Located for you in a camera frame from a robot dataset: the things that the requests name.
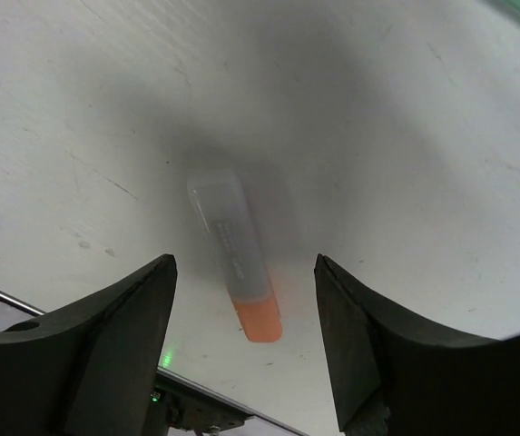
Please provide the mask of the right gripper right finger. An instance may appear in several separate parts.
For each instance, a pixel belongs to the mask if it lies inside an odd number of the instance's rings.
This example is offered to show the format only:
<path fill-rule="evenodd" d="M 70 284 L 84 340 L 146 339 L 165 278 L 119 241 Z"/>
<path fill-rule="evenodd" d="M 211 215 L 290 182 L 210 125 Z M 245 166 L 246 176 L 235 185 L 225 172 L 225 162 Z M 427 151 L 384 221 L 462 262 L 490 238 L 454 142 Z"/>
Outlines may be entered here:
<path fill-rule="evenodd" d="M 368 288 L 325 255 L 319 322 L 346 435 L 520 435 L 520 334 L 447 327 Z"/>

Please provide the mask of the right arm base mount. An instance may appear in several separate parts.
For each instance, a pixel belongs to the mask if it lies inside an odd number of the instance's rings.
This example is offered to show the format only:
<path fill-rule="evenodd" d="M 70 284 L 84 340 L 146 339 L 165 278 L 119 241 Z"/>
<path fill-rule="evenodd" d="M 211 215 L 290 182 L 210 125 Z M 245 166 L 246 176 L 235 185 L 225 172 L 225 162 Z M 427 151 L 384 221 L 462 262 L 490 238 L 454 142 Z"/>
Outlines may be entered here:
<path fill-rule="evenodd" d="M 160 368 L 142 433 L 293 436 L 302 432 Z"/>

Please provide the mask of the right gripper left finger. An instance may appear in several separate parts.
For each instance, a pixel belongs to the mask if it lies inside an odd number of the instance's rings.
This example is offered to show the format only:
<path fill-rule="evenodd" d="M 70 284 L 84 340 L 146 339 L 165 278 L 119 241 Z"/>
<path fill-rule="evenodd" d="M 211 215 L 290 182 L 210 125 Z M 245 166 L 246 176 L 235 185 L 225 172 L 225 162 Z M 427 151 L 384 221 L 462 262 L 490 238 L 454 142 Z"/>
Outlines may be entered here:
<path fill-rule="evenodd" d="M 0 435 L 139 435 L 177 282 L 162 255 L 0 332 Z"/>

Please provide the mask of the grey orange highlighter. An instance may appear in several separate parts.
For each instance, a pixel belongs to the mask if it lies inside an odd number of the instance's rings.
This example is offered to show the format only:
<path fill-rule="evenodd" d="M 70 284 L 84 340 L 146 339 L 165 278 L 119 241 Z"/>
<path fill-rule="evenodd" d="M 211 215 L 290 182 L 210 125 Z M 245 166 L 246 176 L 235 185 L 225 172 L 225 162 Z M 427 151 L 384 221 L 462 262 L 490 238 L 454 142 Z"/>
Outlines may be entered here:
<path fill-rule="evenodd" d="M 232 170 L 211 170 L 192 176 L 187 189 L 245 336 L 278 341 L 280 311 L 240 179 Z"/>

